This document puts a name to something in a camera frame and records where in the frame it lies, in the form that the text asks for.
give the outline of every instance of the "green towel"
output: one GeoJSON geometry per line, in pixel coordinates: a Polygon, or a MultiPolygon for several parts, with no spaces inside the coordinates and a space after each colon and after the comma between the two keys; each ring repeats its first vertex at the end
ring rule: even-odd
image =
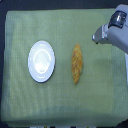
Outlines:
{"type": "Polygon", "coordinates": [[[11,11],[6,42],[1,117],[10,126],[114,126],[128,118],[124,53],[112,45],[96,45],[92,34],[106,24],[113,9],[11,11]],[[54,72],[37,83],[28,70],[28,55],[45,40],[56,58],[54,72]],[[83,70],[75,86],[71,56],[76,43],[83,70]]]}

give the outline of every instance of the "table surface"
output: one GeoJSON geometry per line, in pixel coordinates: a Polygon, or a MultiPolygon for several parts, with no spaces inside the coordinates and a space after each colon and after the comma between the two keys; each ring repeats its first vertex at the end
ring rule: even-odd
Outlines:
{"type": "Polygon", "coordinates": [[[1,0],[0,1],[0,100],[2,93],[5,19],[10,10],[104,9],[127,4],[126,0],[1,0]]]}

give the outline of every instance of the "green cloth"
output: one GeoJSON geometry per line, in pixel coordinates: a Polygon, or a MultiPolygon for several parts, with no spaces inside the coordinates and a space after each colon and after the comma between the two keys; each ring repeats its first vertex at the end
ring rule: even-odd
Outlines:
{"type": "Polygon", "coordinates": [[[10,126],[115,126],[128,118],[124,53],[96,45],[92,34],[110,20],[113,9],[10,11],[5,25],[2,121],[10,126]],[[54,72],[37,83],[28,70],[28,55],[45,40],[56,58],[54,72]],[[83,70],[75,86],[71,56],[76,43],[83,70]]]}

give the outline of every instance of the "white plate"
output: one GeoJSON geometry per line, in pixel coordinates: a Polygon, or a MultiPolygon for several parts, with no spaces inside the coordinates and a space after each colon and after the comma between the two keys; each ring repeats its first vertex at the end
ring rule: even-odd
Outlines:
{"type": "Polygon", "coordinates": [[[28,68],[34,80],[45,82],[50,78],[55,66],[52,47],[46,41],[36,42],[29,53],[28,68]]]}

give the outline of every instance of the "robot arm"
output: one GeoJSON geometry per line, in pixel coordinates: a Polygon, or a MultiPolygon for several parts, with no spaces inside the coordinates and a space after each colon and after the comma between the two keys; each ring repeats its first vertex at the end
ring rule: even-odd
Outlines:
{"type": "Polygon", "coordinates": [[[92,40],[95,43],[112,44],[128,53],[128,6],[119,5],[109,24],[98,28],[92,40]]]}

